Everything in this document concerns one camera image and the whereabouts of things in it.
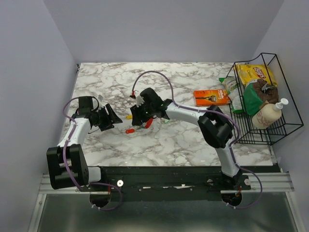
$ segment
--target lotion bottle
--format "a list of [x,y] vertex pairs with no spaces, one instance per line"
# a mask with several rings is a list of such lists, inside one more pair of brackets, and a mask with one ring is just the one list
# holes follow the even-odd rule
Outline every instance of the lotion bottle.
[[277,121],[281,115],[283,105],[287,105],[289,101],[285,98],[282,98],[280,102],[276,104],[267,104],[265,105],[256,115],[252,118],[252,123],[258,129],[266,129],[272,123]]

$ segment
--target marble countertop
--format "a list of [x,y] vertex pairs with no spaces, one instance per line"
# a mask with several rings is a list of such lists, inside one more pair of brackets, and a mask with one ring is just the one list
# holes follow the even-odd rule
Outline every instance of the marble countertop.
[[[164,73],[174,86],[175,100],[181,104],[195,105],[194,90],[223,88],[218,81],[225,77],[230,63],[82,63],[77,77],[73,97],[101,95],[101,103],[109,103],[123,120],[115,128],[89,134],[83,144],[88,165],[102,166],[220,166],[214,148],[209,146],[199,127],[186,122],[155,119],[149,129],[126,134],[132,128],[130,107],[135,101],[129,97],[132,85],[144,71],[156,70]],[[169,85],[158,74],[144,75],[136,85],[143,91],[152,87],[162,98],[171,98]],[[72,115],[78,102],[70,105]],[[228,106],[220,106],[230,114]],[[69,128],[66,121],[62,136]],[[234,146],[240,165],[272,165],[273,157],[267,145]]]

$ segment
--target wall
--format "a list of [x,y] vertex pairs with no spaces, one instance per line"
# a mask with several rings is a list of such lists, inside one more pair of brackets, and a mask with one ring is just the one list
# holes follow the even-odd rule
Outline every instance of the wall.
[[250,58],[283,0],[44,0],[79,62]]
[[0,3],[0,231],[27,231],[76,62],[41,0]]
[[309,1],[285,0],[258,46],[260,52],[277,53],[305,126],[273,146],[280,166],[289,171],[303,221],[309,230]]

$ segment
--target black metal basket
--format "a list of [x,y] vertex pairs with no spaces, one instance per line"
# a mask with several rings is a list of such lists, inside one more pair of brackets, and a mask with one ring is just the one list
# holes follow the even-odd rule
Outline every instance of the black metal basket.
[[272,82],[272,79],[269,75],[269,69],[271,69],[274,74],[274,78],[278,83],[277,88],[279,93],[279,99],[287,98],[289,100],[289,104],[282,109],[282,117],[265,130],[257,129],[252,124],[252,117],[248,114],[234,114],[232,112],[232,104],[230,104],[231,116],[240,128],[241,135],[238,143],[273,145],[274,143],[278,142],[279,140],[283,139],[284,137],[293,133],[304,125],[276,54],[261,53],[255,59],[235,62],[231,67],[230,71],[228,72],[227,77],[234,76],[236,82],[240,86],[238,88],[240,100],[243,110],[244,112],[246,112],[246,106],[243,100],[244,86],[240,81],[238,70],[236,67],[236,64],[238,63],[264,65],[267,70],[267,75]]

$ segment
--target soap dispenser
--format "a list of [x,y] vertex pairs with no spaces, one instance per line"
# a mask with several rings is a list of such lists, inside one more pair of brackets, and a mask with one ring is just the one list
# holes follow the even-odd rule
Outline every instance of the soap dispenser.
[[285,98],[282,98],[280,102],[276,104],[267,104],[265,105],[256,115],[252,118],[252,123],[258,129],[266,129],[272,123],[277,121],[281,115],[283,105],[287,105],[289,101]]

